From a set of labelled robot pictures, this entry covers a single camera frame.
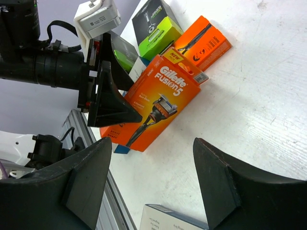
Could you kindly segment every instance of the razor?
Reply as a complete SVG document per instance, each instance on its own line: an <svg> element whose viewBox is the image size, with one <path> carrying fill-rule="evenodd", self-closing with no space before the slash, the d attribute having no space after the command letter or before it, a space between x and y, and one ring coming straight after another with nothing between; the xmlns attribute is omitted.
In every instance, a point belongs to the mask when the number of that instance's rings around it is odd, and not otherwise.
<svg viewBox="0 0 307 230"><path fill-rule="evenodd" d="M211 23L209 23L202 31L200 31L195 38L193 38L185 47L178 49L181 54L184 55L189 49L191 49L204 35L205 33L211 28Z"/></svg>
<svg viewBox="0 0 307 230"><path fill-rule="evenodd" d="M145 16L147 24L148 24L148 33L151 34L155 30L155 28L156 28L155 23L151 23L151 21L149 20L148 12L147 11L144 14L144 16Z"/></svg>
<svg viewBox="0 0 307 230"><path fill-rule="evenodd" d="M168 119L175 113L177 113L177 105L171 104L164 95L160 95L160 98L153 103L152 112L145 122L134 132L126 146L130 148L146 129L162 120Z"/></svg>

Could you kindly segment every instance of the small orange box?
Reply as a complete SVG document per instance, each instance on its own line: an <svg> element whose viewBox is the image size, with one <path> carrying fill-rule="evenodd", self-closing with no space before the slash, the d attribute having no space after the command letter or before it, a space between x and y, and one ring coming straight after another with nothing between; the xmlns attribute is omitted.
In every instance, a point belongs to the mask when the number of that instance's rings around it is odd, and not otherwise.
<svg viewBox="0 0 307 230"><path fill-rule="evenodd" d="M174 43L174 47L205 71L232 45L218 29L201 16Z"/></svg>
<svg viewBox="0 0 307 230"><path fill-rule="evenodd" d="M169 48L152 60L125 96L142 115L142 122L101 128L101 137L144 151L200 92L199 84L206 80L199 68Z"/></svg>

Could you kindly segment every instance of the black and green box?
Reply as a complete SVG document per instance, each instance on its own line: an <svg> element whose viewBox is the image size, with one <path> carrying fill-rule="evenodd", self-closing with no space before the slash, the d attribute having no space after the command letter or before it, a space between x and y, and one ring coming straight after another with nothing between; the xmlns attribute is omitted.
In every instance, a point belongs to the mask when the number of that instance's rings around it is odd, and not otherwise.
<svg viewBox="0 0 307 230"><path fill-rule="evenodd" d="M171 8L163 0L148 0L132 19L142 58L152 60L183 31Z"/></svg>
<svg viewBox="0 0 307 230"><path fill-rule="evenodd" d="M113 31L108 33L111 34L113 50L118 62L129 73L139 57L135 47Z"/></svg>

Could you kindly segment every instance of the table surface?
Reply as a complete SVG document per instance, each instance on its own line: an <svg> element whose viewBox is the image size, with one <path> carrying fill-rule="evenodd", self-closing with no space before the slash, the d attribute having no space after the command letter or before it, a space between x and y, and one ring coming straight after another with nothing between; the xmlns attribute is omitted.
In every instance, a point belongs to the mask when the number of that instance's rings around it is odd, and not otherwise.
<svg viewBox="0 0 307 230"><path fill-rule="evenodd" d="M211 80L144 153L113 154L110 170L137 227L148 203L206 221L195 137L261 169L307 179L306 1L166 2L182 29L203 15L234 47L207 69ZM122 37L137 47L131 20Z"/></svg>

